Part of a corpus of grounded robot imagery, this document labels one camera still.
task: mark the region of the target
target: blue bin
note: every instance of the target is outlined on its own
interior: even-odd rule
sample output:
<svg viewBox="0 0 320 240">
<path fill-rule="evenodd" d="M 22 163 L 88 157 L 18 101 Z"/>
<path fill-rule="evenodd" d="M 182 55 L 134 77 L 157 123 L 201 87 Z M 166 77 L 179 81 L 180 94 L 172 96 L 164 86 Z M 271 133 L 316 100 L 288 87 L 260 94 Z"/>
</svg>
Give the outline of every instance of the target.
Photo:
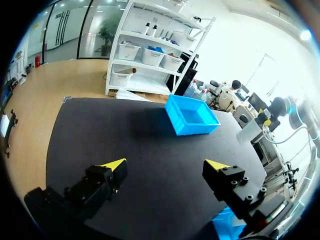
<svg viewBox="0 0 320 240">
<path fill-rule="evenodd" d="M 204 101 L 170 95 L 164 106 L 177 136 L 209 134 L 221 124 Z"/>
<path fill-rule="evenodd" d="M 240 226 L 232 226 L 232 218 L 234 216 L 235 214 L 227 206 L 214 219 L 212 219 L 212 223 L 220 240 L 239 239 L 239 235 L 242 233 L 246 224 Z"/>
</svg>

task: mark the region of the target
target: desk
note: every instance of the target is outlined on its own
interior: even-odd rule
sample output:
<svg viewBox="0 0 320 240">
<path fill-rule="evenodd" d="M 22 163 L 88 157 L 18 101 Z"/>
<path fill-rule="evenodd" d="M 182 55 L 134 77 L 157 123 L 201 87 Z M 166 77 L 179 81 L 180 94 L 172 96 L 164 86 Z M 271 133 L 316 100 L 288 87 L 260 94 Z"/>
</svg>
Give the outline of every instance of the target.
<svg viewBox="0 0 320 240">
<path fill-rule="evenodd" d="M 62 194 L 85 168 L 127 159 L 128 176 L 88 226 L 124 240 L 217 239 L 210 220 L 225 206 L 202 177 L 204 159 L 246 170 L 262 185 L 264 168 L 230 113 L 215 111 L 211 134 L 176 136 L 164 104 L 73 98 L 62 104 L 47 152 L 46 184 Z"/>
</svg>

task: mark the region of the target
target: wooden floor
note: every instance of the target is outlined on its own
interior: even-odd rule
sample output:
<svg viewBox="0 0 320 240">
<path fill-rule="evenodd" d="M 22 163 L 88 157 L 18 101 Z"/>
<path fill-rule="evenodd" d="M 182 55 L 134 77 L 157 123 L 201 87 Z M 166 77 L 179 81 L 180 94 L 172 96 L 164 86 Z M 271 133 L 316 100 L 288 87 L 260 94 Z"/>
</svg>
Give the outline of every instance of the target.
<svg viewBox="0 0 320 240">
<path fill-rule="evenodd" d="M 47 150 L 58 112 L 65 96 L 112 98 L 105 96 L 103 75 L 108 60 L 81 59 L 52 62 L 33 68 L 27 81 L 13 91 L 5 113 L 19 119 L 9 138 L 7 169 L 18 196 L 36 188 L 46 188 Z M 147 99 L 165 103 L 168 96 L 146 94 Z"/>
</svg>

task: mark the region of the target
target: white storage bin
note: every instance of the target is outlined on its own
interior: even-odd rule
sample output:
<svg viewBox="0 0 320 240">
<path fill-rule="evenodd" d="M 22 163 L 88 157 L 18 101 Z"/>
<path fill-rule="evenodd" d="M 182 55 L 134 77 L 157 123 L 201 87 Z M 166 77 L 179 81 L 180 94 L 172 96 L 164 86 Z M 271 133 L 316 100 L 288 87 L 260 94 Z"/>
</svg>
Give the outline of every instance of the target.
<svg viewBox="0 0 320 240">
<path fill-rule="evenodd" d="M 119 43 L 119 59 L 135 60 L 138 50 L 141 47 L 135 44 Z"/>
<path fill-rule="evenodd" d="M 112 71 L 110 85 L 125 87 L 125 86 L 127 86 L 132 75 L 133 75 L 133 73 L 123 74 L 123 73 L 116 73 L 116 72 Z"/>
<path fill-rule="evenodd" d="M 196 41 L 195 38 L 181 31 L 173 31 L 171 39 L 176 41 L 180 47 L 185 48 L 186 50 L 189 50 Z"/>
<path fill-rule="evenodd" d="M 158 51 L 150 50 L 146 47 L 143 48 L 142 51 L 142 62 L 144 64 L 152 65 L 158 67 L 161 60 L 164 58 L 166 54 Z"/>
<path fill-rule="evenodd" d="M 168 70 L 176 72 L 176 71 L 178 71 L 178 69 L 180 68 L 181 64 L 184 61 L 185 60 L 181 59 L 180 57 L 174 57 L 174 56 L 167 54 L 162 59 L 161 65 L 164 69 L 168 69 Z"/>
<path fill-rule="evenodd" d="M 188 0 L 163 0 L 162 6 L 180 13 L 180 11 L 184 8 L 187 2 Z"/>
</svg>

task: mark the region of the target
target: red fire extinguisher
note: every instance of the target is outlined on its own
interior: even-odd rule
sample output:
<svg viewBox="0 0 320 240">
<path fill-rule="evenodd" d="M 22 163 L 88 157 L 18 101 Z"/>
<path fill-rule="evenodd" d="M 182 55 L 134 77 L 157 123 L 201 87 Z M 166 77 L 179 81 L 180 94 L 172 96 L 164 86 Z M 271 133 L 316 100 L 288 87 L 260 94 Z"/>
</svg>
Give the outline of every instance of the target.
<svg viewBox="0 0 320 240">
<path fill-rule="evenodd" d="M 40 67 L 40 55 L 35 55 L 35 58 L 34 58 L 34 61 L 35 61 L 35 67 Z"/>
</svg>

